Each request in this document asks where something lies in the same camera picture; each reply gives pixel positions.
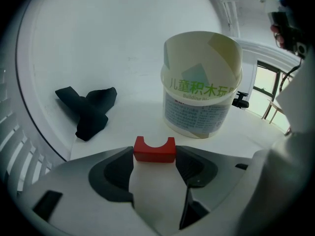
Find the red toy block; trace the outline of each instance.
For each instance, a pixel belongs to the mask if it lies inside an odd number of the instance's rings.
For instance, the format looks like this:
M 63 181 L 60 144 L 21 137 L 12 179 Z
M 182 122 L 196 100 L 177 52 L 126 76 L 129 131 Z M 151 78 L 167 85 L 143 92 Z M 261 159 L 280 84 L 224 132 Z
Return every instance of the red toy block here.
M 161 147 L 150 147 L 144 142 L 143 136 L 138 136 L 133 147 L 137 161 L 151 163 L 172 163 L 175 160 L 176 148 L 174 137 L 169 137 Z

